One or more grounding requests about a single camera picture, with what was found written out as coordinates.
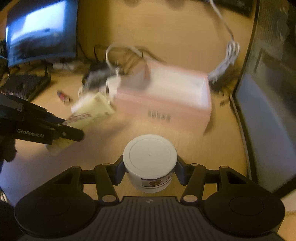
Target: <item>snack package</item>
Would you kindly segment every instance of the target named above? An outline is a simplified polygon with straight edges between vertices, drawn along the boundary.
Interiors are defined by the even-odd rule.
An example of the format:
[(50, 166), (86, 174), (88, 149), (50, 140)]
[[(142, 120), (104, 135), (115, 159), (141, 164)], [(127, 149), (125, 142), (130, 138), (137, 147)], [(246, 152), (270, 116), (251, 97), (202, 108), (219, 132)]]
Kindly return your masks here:
[[(98, 92), (90, 98), (79, 101), (79, 108), (63, 124), (85, 130), (94, 120), (104, 119), (114, 112), (113, 108), (108, 104), (106, 97)], [(54, 140), (51, 145), (46, 145), (46, 148), (51, 155), (56, 156), (74, 142), (59, 138)]]

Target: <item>white cylindrical container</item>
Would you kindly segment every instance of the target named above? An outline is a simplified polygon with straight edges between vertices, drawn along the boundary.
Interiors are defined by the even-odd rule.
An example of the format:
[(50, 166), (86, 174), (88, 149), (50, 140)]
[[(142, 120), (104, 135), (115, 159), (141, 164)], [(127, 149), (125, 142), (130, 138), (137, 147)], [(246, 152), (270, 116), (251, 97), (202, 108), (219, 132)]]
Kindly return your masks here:
[(177, 151), (158, 135), (143, 135), (124, 149), (123, 162), (133, 186), (146, 193), (159, 192), (172, 181)]

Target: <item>black keyboard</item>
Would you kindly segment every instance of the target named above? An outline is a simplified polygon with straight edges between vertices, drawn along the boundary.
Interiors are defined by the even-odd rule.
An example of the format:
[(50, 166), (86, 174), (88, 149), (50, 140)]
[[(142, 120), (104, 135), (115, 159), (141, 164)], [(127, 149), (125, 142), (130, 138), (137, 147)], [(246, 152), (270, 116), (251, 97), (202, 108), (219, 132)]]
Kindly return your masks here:
[(12, 94), (24, 100), (31, 101), (46, 87), (50, 80), (50, 75), (37, 76), (31, 74), (11, 74), (10, 78), (6, 78), (5, 84), (0, 87), (0, 91), (5, 94)]

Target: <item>container label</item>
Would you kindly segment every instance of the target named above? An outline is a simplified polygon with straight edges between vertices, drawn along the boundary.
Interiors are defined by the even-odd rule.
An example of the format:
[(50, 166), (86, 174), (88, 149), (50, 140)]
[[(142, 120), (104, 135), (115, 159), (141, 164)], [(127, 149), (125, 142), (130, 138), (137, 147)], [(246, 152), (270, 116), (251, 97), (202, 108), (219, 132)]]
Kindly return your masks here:
[(157, 179), (141, 178), (142, 186), (143, 187), (150, 187), (150, 188), (161, 186), (161, 185), (167, 183), (169, 180), (171, 180), (171, 178), (173, 177), (173, 173), (174, 173), (174, 169), (171, 170), (169, 174), (167, 174), (163, 177), (157, 178)]

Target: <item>pink box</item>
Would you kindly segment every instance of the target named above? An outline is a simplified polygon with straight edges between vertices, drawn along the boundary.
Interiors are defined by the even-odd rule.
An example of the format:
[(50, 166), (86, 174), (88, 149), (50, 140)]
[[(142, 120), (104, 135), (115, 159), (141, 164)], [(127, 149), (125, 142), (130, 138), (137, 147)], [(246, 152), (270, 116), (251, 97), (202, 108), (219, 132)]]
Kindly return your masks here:
[(212, 110), (207, 74), (154, 61), (123, 76), (115, 99), (117, 111), (198, 134)]

